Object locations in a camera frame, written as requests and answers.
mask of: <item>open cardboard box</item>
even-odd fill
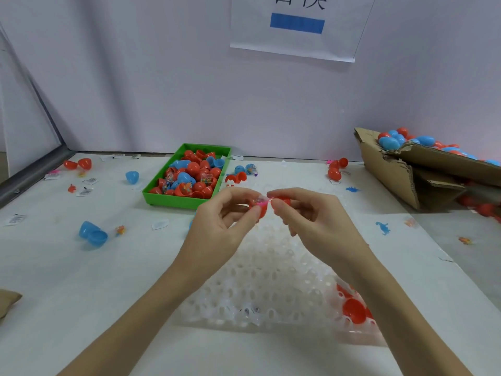
[[[462,182],[449,174],[501,185],[500,167],[414,143],[406,143],[399,150],[384,151],[377,143],[378,135],[379,132],[355,128],[355,137],[367,170],[416,209],[440,209],[466,190]],[[484,171],[465,170],[477,165]]]

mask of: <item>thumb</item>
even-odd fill
[[[237,236],[239,243],[247,235],[247,233],[255,226],[261,214],[261,207],[254,206],[247,211],[239,221],[232,227],[228,228],[231,235]]]
[[[273,199],[272,207],[275,214],[280,216],[284,223],[289,225],[289,228],[292,228],[299,235],[301,235],[301,233],[303,233],[311,223],[308,219],[304,218],[294,208],[281,199]]]

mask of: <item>blue rectangle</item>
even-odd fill
[[[304,31],[306,33],[322,34],[325,20],[299,17],[296,15],[272,13],[270,27],[278,29]]]

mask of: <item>white wall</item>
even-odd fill
[[[72,149],[355,160],[353,127],[406,125],[499,158],[500,9],[376,0],[353,64],[230,49],[230,0],[0,0],[0,20]]]
[[[1,30],[0,128],[10,177],[61,144]]]

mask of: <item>plastic packaging tray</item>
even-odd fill
[[[229,156],[231,154],[231,148],[225,146],[215,146],[215,145],[204,145],[204,144],[182,144],[179,149],[172,155],[171,159],[167,161],[165,165],[159,170],[158,173],[153,177],[153,179],[148,183],[148,185],[143,189],[143,196],[146,203],[151,205],[164,205],[169,207],[178,207],[178,208],[188,208],[188,209],[197,209],[199,205],[204,202],[207,202],[209,199],[197,199],[197,198],[187,198],[182,196],[171,196],[171,195],[160,195],[160,194],[150,194],[148,193],[153,187],[157,185],[157,180],[159,178],[163,178],[163,174],[167,170],[167,168],[178,159],[184,157],[184,152],[187,150],[191,150],[196,152],[197,149],[203,150],[205,153],[215,152],[216,159],[225,157],[226,161],[221,171],[221,176],[219,177],[216,187],[212,193],[212,197],[219,192],[221,188],[221,184],[224,181],[224,175],[226,174],[226,169],[229,164]]]

